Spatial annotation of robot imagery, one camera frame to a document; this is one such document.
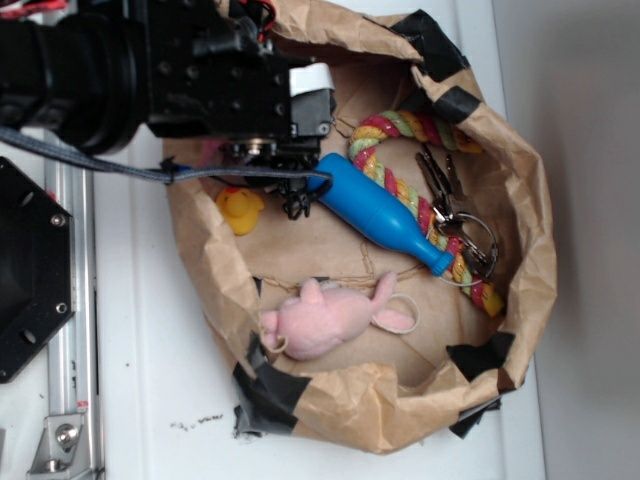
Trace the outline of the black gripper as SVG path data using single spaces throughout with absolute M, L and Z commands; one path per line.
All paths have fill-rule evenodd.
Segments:
M 327 64 L 276 49 L 271 1 L 151 1 L 146 39 L 152 93 L 147 122 L 161 138 L 228 141 L 228 159 L 263 171 L 313 169 L 333 122 Z

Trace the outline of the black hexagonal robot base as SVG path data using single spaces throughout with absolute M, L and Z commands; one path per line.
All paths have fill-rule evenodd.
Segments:
M 1 159 L 1 382 L 12 382 L 74 313 L 72 216 Z

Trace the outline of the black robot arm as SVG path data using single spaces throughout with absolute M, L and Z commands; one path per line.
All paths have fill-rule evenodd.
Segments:
M 164 184 L 241 177 L 294 190 L 315 174 L 335 100 L 328 67 L 279 52 L 268 1 L 80 1 L 52 25 L 42 1 L 1 5 L 1 139 L 75 167 Z M 220 166 L 113 163 L 140 127 L 218 139 Z

